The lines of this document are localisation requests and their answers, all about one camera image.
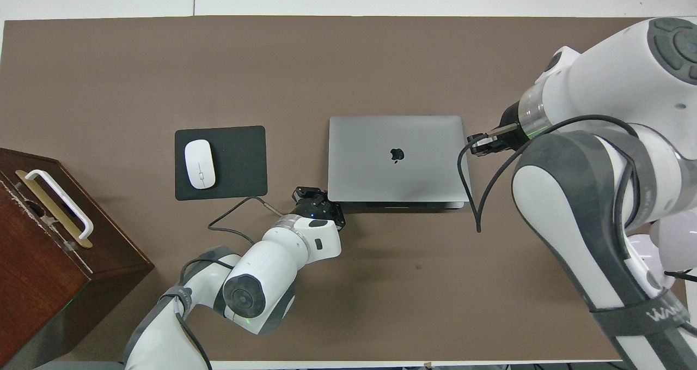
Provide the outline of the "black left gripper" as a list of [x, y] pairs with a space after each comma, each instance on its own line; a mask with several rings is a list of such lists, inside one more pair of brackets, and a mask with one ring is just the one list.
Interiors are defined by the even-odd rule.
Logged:
[[321, 196], [320, 188], [297, 186], [293, 191], [294, 214], [309, 219], [333, 220], [338, 231], [346, 226], [341, 204]]

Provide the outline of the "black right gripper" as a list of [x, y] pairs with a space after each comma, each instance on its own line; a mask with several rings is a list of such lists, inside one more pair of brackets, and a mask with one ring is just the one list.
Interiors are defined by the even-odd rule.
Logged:
[[475, 134], [467, 137], [467, 142], [471, 143], [470, 153], [475, 156], [486, 156], [490, 153], [498, 153], [504, 150], [518, 151], [526, 144], [526, 134], [521, 129], [519, 118], [519, 102], [510, 105], [503, 112], [500, 123], [493, 129], [492, 137], [483, 137], [477, 142], [474, 139], [484, 134]]

